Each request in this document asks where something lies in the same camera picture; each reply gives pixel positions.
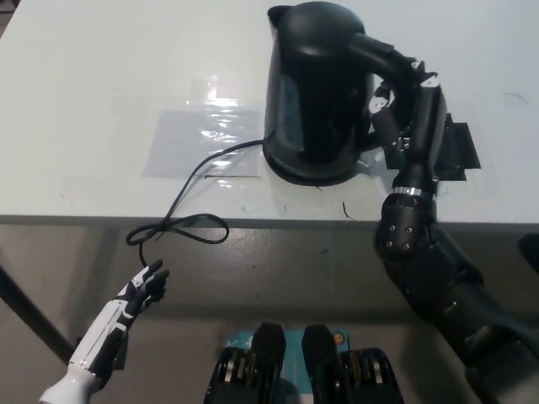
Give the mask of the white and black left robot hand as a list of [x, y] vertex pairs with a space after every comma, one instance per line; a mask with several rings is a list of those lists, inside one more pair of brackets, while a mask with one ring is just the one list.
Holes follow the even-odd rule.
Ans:
[[70, 362], [103, 381], [111, 376], [114, 361], [135, 319], [166, 291], [169, 271], [157, 260], [136, 274], [109, 300], [77, 345]]

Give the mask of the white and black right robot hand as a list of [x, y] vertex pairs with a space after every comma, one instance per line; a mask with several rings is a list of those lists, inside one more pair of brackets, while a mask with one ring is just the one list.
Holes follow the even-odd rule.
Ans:
[[435, 164], [446, 127], [446, 100], [438, 74], [405, 57], [400, 78], [385, 76], [368, 103], [380, 146], [399, 160], [394, 194], [431, 199], [437, 190]]

